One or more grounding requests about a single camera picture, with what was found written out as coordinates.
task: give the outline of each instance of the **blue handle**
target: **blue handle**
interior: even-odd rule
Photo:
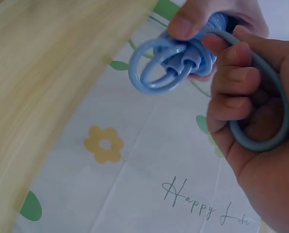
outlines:
[[[201,43],[201,38],[207,33],[213,33],[223,38],[230,45],[240,42],[231,33],[226,32],[228,16],[215,13],[201,32],[190,41],[178,41],[164,31],[157,39],[150,40],[134,52],[129,62],[128,75],[130,82],[140,92],[145,94],[161,94],[176,88],[190,74],[208,76],[212,72],[216,57]],[[140,78],[137,65],[141,56],[153,48],[154,57],[146,65]],[[289,103],[287,95],[275,70],[256,53],[252,53],[253,64],[265,72],[276,85],[284,103],[284,120],[279,132],[270,140],[256,142],[248,138],[241,130],[238,121],[229,121],[230,129],[235,139],[245,148],[256,151],[268,151],[280,145],[289,135]],[[166,74],[156,81],[150,81],[150,74],[156,66],[162,66]]]

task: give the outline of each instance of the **blue plastic loop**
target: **blue plastic loop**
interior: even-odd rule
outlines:
[[[150,40],[141,45],[132,55],[129,62],[128,75],[134,87],[146,94],[160,94],[171,91],[190,74],[207,76],[212,72],[216,57],[201,43],[201,38],[207,33],[213,33],[223,38],[230,46],[240,42],[232,34],[226,32],[228,17],[216,13],[209,18],[206,26],[190,41],[177,41],[164,31],[158,39]],[[154,57],[144,68],[141,77],[137,75],[137,64],[142,54],[153,48]],[[252,53],[252,61],[258,69],[270,77],[284,104],[284,119],[278,133],[268,141],[257,142],[247,137],[241,130],[238,121],[229,121],[231,132],[235,139],[245,148],[263,152],[276,148],[289,136],[289,103],[277,72],[260,56]],[[161,65],[166,74],[157,81],[150,82],[149,77],[155,66]]]

